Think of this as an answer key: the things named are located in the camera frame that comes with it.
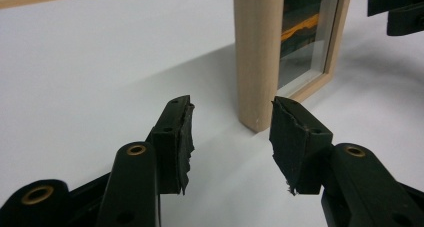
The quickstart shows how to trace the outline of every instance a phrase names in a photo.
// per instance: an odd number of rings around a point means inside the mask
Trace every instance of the screw hole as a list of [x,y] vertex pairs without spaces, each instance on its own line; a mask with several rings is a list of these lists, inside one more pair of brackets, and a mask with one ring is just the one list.
[[41,185],[28,191],[24,197],[22,197],[22,204],[34,205],[43,202],[52,195],[54,188],[50,185]]
[[348,146],[345,148],[345,151],[348,154],[353,155],[355,157],[360,157],[360,158],[365,157],[365,152],[357,147]]
[[403,214],[393,213],[392,219],[401,226],[412,226],[411,220]]
[[128,155],[141,155],[146,151],[146,147],[143,145],[133,145],[127,149]]
[[134,217],[135,216],[134,216],[134,213],[133,212],[131,212],[131,211],[124,211],[124,212],[121,212],[118,215],[118,217],[116,217],[116,222],[118,222],[121,225],[128,224],[128,223],[130,223],[131,221],[134,220]]

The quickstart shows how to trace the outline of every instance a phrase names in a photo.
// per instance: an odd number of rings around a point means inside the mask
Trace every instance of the picture frame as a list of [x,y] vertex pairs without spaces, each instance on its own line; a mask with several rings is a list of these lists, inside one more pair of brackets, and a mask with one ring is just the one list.
[[[289,8],[288,0],[234,0],[238,109],[242,124],[254,132],[267,129],[272,117],[271,101],[279,87],[279,95],[303,101],[331,80],[349,1],[293,0],[295,6]],[[296,13],[304,7],[297,6],[299,3],[308,10]],[[305,14],[306,19],[284,28],[285,23],[289,25],[287,23],[303,15],[300,12],[308,11],[312,14]],[[283,39],[294,35],[299,37],[300,47],[287,51],[290,45],[283,43]],[[298,57],[285,59],[290,55]],[[288,61],[294,63],[293,60],[308,60],[310,66],[304,73],[290,73],[295,76],[293,79],[281,81],[282,76],[287,76],[283,71],[287,71]],[[303,67],[290,68],[298,71]]]

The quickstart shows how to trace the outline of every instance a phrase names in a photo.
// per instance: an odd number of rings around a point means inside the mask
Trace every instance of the white table surface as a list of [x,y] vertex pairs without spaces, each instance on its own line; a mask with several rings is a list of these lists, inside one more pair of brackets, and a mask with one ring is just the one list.
[[[371,149],[424,190],[424,33],[386,36],[352,0],[334,79],[304,101],[334,144]],[[60,0],[0,10],[0,203],[39,179],[72,190],[144,140],[168,100],[196,105],[190,183],[162,196],[163,226],[326,226],[296,196],[269,130],[237,120],[232,0]]]

